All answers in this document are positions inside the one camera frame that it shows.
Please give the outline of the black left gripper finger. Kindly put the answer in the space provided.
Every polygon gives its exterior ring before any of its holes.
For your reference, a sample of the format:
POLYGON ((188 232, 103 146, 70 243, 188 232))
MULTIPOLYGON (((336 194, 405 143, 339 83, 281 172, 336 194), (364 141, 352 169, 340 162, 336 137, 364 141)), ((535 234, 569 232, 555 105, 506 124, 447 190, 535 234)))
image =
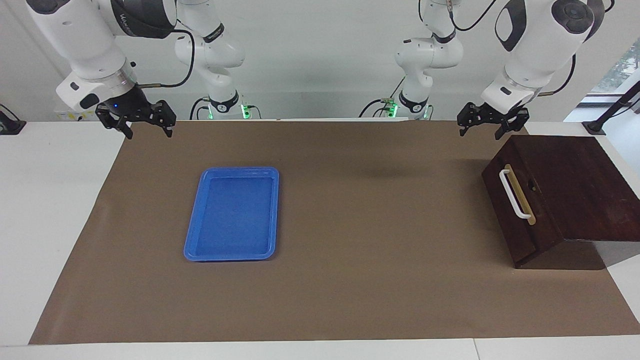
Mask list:
POLYGON ((459 128, 459 136, 464 137, 472 127, 476 126, 478 120, 478 109, 472 102, 467 102, 457 114, 457 125, 459 128))
POLYGON ((499 128, 494 132, 494 139, 499 141, 507 133, 519 132, 529 119, 529 111, 513 111, 502 115, 499 120, 499 128))

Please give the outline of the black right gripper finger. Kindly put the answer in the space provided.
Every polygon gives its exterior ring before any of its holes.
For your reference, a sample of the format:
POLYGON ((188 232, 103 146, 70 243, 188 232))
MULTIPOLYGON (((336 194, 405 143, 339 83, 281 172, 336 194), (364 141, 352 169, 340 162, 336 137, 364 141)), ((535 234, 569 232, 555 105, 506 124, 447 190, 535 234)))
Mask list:
POLYGON ((117 132, 124 134, 126 139, 133 139, 134 133, 128 125, 126 117, 114 117, 114 114, 110 112, 105 104, 98 104, 94 113, 105 129, 115 129, 117 132))
POLYGON ((150 124, 160 127, 168 138, 173 136, 176 121, 176 114, 165 100, 150 105, 150 124))

